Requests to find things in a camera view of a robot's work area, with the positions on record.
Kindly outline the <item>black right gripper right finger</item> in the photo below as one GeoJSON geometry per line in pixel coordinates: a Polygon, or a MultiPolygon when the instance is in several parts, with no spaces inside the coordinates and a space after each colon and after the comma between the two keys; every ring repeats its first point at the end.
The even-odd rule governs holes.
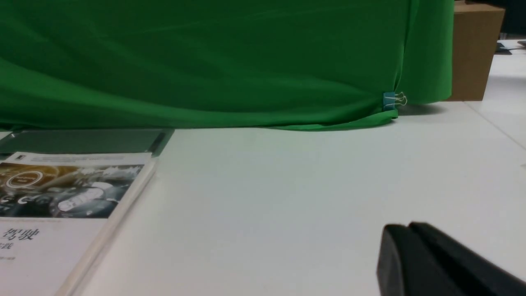
{"type": "Polygon", "coordinates": [[[409,227],[423,240],[449,279],[467,296],[526,294],[524,280],[488,261],[445,232],[424,222],[412,222],[409,227]]]}

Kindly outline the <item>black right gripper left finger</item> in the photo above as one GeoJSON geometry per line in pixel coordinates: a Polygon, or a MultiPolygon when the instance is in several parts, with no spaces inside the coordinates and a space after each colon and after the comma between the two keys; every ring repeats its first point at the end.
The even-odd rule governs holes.
{"type": "Polygon", "coordinates": [[[464,296],[423,240],[408,227],[387,224],[381,236],[376,278],[382,296],[464,296]]]}

